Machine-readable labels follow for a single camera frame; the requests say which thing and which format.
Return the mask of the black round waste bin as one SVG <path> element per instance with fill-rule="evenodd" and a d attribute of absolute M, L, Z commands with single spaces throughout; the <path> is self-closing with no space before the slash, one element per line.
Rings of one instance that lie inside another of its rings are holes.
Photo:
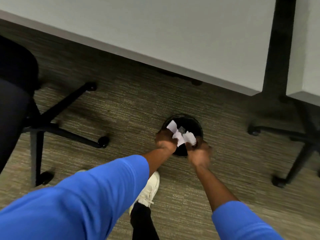
<path fill-rule="evenodd" d="M 180 133 L 185 133 L 186 131 L 192 132 L 194 136 L 203 138 L 203 130 L 200 123 L 192 116 L 187 114 L 176 114 L 169 117 L 162 125 L 162 129 L 165 129 L 166 126 L 170 123 L 171 120 L 174 120 L 177 124 L 178 131 Z M 187 151 L 185 144 L 177 147 L 176 151 L 173 153 L 177 157 L 187 157 Z"/>

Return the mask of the person's left forearm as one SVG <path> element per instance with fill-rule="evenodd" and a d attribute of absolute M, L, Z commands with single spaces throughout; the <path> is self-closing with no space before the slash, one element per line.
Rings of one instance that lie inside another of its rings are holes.
<path fill-rule="evenodd" d="M 105 240 L 169 149 L 118 158 L 0 210 L 0 240 Z"/>

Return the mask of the black wheeled chair base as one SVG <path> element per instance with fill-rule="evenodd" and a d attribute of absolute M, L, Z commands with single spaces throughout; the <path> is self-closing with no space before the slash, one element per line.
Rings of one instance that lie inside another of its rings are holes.
<path fill-rule="evenodd" d="M 320 128 L 317 128 L 312 122 L 311 115 L 305 102 L 288 96 L 280 96 L 279 101 L 282 103 L 292 102 L 294 104 L 305 132 L 300 133 L 290 130 L 267 126 L 255 126 L 250 124 L 248 126 L 247 133 L 252 136 L 259 136 L 259 134 L 264 131 L 287 136 L 291 141 L 294 142 L 304 143 L 287 176 L 285 178 L 281 178 L 276 175 L 272 176 L 271 183 L 278 188 L 284 188 L 293 181 L 293 179 L 298 175 L 315 151 L 320 155 Z"/>

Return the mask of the person's right hand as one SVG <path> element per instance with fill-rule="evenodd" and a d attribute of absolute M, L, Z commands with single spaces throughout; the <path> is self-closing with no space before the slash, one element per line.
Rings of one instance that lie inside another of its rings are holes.
<path fill-rule="evenodd" d="M 197 137 L 196 140 L 201 141 L 201 149 L 198 149 L 191 153 L 187 153 L 187 158 L 195 169 L 209 169 L 212 148 L 201 137 Z"/>

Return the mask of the person's left hand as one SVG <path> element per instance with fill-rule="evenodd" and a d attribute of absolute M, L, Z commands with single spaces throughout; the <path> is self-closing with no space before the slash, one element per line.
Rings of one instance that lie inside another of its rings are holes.
<path fill-rule="evenodd" d="M 172 155 L 177 147 L 172 147 L 172 144 L 170 143 L 169 139 L 169 129 L 161 129 L 158 131 L 158 133 L 155 135 L 155 144 L 160 149 L 165 149 L 169 155 Z"/>

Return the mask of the black trouser leg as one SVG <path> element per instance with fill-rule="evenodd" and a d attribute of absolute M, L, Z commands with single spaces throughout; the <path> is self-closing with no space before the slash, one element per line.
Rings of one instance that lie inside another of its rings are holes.
<path fill-rule="evenodd" d="M 133 227 L 132 240 L 159 240 L 150 207 L 135 202 L 130 213 L 130 224 Z"/>

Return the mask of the white paper piece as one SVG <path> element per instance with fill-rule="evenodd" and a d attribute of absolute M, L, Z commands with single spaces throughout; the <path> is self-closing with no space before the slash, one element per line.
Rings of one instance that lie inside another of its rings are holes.
<path fill-rule="evenodd" d="M 182 137 L 185 144 L 189 143 L 191 144 L 191 146 L 194 146 L 197 143 L 197 139 L 192 132 L 186 131 L 185 133 L 182 134 Z"/>
<path fill-rule="evenodd" d="M 173 134 L 178 132 L 177 124 L 174 120 L 171 120 L 169 124 L 166 126 L 168 130 L 170 130 Z"/>
<path fill-rule="evenodd" d="M 177 138 L 178 139 L 178 147 L 180 147 L 181 145 L 185 144 L 185 140 L 184 140 L 184 137 L 182 135 L 181 132 L 176 132 L 174 134 L 174 138 Z"/>

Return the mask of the person's right forearm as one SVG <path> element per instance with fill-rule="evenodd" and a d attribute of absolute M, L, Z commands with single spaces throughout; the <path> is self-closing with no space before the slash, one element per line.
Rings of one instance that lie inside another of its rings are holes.
<path fill-rule="evenodd" d="M 221 240 L 284 240 L 204 165 L 195 172 L 212 209 L 212 221 Z"/>

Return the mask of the black office chair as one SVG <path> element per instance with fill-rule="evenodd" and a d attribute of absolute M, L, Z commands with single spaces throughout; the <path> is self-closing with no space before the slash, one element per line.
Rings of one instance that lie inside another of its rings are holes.
<path fill-rule="evenodd" d="M 31 185 L 46 185 L 54 172 L 41 172 L 44 134 L 50 133 L 94 148 L 106 148 L 108 136 L 92 141 L 53 123 L 62 111 L 85 92 L 97 89 L 87 82 L 44 113 L 34 100 L 40 89 L 39 67 L 35 56 L 22 45 L 0 35 L 0 175 L 22 133 L 30 133 Z"/>

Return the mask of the white sneaker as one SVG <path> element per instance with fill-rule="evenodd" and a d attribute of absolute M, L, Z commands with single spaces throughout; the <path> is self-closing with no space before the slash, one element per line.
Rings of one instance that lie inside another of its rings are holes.
<path fill-rule="evenodd" d="M 154 204 L 153 199 L 158 191 L 160 184 L 160 175 L 158 171 L 155 171 L 148 179 L 146 186 L 140 192 L 134 203 L 129 208 L 129 214 L 131 214 L 136 203 L 150 208 Z"/>

